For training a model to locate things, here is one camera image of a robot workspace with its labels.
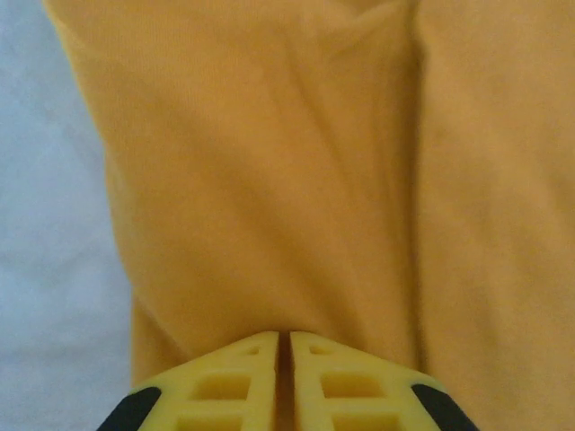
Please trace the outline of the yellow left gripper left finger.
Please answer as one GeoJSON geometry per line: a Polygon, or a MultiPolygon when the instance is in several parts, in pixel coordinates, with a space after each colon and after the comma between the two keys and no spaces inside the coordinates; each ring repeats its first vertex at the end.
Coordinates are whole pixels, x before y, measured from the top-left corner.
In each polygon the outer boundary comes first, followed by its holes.
{"type": "Polygon", "coordinates": [[[263,332],[134,388],[100,430],[273,430],[279,334],[263,332]]]}

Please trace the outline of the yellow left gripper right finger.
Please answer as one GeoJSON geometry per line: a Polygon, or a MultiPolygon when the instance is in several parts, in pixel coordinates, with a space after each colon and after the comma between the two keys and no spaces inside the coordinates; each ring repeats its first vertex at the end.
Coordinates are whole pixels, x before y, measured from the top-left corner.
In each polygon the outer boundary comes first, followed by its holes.
{"type": "Polygon", "coordinates": [[[475,430],[427,374],[312,333],[290,334],[297,430],[475,430]]]}

